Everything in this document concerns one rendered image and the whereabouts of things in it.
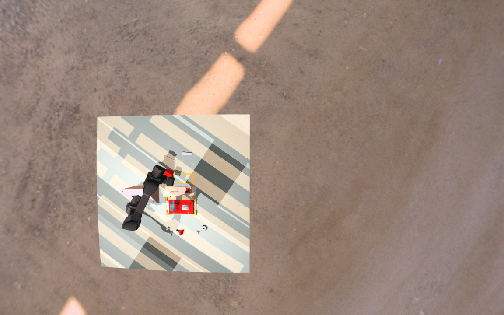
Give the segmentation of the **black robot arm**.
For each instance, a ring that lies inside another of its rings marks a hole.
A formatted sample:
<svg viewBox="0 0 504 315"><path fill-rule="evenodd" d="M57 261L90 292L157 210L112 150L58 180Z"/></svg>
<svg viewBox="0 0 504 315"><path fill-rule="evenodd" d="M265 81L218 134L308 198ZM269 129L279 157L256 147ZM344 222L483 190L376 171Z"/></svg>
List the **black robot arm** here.
<svg viewBox="0 0 504 315"><path fill-rule="evenodd" d="M149 174L146 177L143 183L143 194L142 197L139 195L132 196L131 202L128 202L126 205L126 213L128 213L128 217L125 218L122 228L128 231L137 231L138 227L140 227L142 213L147 205L147 202L152 194L158 189L163 174L165 172L165 168L155 165L153 167L151 175Z"/></svg>

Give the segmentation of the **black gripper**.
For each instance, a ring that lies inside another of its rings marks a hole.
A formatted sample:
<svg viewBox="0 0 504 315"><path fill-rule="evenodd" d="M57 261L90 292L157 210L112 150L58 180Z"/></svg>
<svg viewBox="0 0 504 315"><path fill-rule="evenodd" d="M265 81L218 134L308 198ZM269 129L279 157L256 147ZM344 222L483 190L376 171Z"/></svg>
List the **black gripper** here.
<svg viewBox="0 0 504 315"><path fill-rule="evenodd" d="M147 174L147 176L150 174L151 175L151 171ZM168 179L167 179L168 178ZM166 184L167 186L170 186L172 187L173 184L174 184L174 181L175 181L175 178L174 177L167 177L166 175L164 175L163 177L160 177L159 179L161 179L160 181L160 184Z"/></svg>

